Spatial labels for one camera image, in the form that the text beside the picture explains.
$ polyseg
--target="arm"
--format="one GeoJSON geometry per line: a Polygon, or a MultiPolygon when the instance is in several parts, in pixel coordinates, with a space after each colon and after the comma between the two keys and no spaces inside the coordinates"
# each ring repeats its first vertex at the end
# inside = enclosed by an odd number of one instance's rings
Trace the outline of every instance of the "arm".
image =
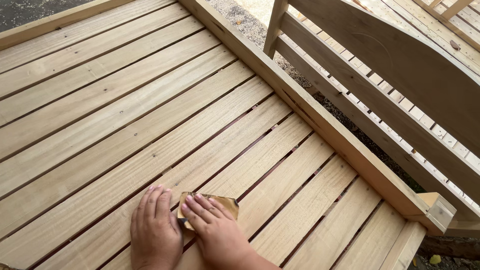
{"type": "Polygon", "coordinates": [[[223,205],[200,194],[187,196],[183,215],[198,233],[205,261],[215,269],[278,270],[250,246],[231,213],[223,205]]]}

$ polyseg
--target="ground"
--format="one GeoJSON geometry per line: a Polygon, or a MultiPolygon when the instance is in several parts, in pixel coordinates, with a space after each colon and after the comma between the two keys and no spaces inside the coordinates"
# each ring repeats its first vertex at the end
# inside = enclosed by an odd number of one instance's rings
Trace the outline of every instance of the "ground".
{"type": "MultiPolygon", "coordinates": [[[[69,8],[82,5],[90,0],[0,0],[0,32],[38,20],[69,8]]],[[[256,46],[263,48],[273,0],[207,0],[217,11],[236,26],[256,46]]],[[[282,56],[275,54],[274,61],[303,88],[312,85],[293,68],[282,56]]],[[[425,192],[400,166],[383,152],[362,130],[346,117],[327,98],[317,93],[314,98],[348,128],[370,151],[382,160],[414,191],[425,192]]],[[[442,257],[439,264],[430,264],[433,254],[418,253],[417,266],[409,270],[480,270],[480,262],[442,257]]]]}

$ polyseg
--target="leaf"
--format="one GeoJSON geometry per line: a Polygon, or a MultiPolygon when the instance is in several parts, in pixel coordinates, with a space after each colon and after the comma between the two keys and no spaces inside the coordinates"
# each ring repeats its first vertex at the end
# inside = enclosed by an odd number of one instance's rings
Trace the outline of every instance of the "leaf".
{"type": "Polygon", "coordinates": [[[437,263],[440,263],[441,261],[442,261],[442,258],[440,257],[440,255],[433,255],[430,258],[430,263],[431,264],[437,264],[437,263]]]}

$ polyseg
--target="piece of sandpaper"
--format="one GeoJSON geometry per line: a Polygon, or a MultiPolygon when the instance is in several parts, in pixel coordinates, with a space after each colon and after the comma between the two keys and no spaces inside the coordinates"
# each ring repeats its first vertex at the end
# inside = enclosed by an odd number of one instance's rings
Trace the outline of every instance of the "piece of sandpaper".
{"type": "MultiPolygon", "coordinates": [[[[237,220],[238,215],[239,215],[239,204],[237,203],[236,199],[228,198],[228,197],[221,197],[221,196],[215,196],[215,195],[209,195],[209,194],[202,194],[200,193],[203,197],[206,199],[213,198],[215,201],[221,203],[230,213],[232,213],[232,216],[237,220]]],[[[196,192],[182,192],[180,195],[180,204],[179,207],[182,206],[183,203],[185,203],[185,198],[190,195],[190,196],[195,196],[197,195],[196,192]]],[[[179,209],[177,211],[177,218],[180,220],[180,222],[183,224],[183,226],[191,231],[195,232],[195,229],[193,226],[188,222],[188,219],[183,215],[181,210],[179,209]]]]}

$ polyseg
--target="wooden bed post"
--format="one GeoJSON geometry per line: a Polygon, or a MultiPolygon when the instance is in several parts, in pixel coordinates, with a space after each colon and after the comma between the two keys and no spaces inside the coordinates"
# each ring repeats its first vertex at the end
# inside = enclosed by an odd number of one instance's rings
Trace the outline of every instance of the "wooden bed post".
{"type": "Polygon", "coordinates": [[[275,55],[276,39],[281,33],[280,24],[282,23],[283,14],[287,9],[288,0],[275,0],[264,45],[264,53],[270,58],[273,58],[273,55],[275,55]]]}

